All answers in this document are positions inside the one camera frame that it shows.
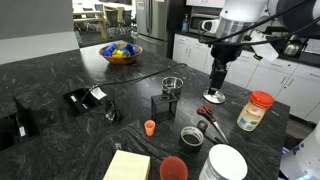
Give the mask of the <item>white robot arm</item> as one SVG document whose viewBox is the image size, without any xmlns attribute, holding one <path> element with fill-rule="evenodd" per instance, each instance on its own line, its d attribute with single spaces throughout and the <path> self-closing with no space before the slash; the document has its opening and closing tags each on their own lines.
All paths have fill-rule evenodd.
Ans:
<svg viewBox="0 0 320 180">
<path fill-rule="evenodd" d="M 256 27 L 276 19 L 287 30 L 287 36 L 316 36 L 319 34 L 319 9 L 319 0 L 225 0 L 218 19 L 204 20 L 198 25 L 198 29 L 215 36 L 214 40 L 199 36 L 200 43 L 212 47 L 214 58 L 211 83 L 204 96 L 221 94 L 227 64 L 237 59 L 243 46 L 251 46 L 257 56 L 269 61 L 278 57 L 271 43 L 285 36 L 263 38 L 255 31 Z"/>
</svg>

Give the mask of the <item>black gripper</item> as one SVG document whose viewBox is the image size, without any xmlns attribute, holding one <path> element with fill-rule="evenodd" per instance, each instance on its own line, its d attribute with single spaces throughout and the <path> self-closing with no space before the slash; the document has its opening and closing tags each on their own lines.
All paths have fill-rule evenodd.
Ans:
<svg viewBox="0 0 320 180">
<path fill-rule="evenodd" d="M 216 91 L 222 87 L 226 75 L 227 75 L 226 64 L 223 62 L 220 62 L 218 59 L 215 59 L 212 64 L 212 71 L 210 74 L 211 83 L 209 86 L 209 93 L 211 95 L 215 94 Z"/>
</svg>

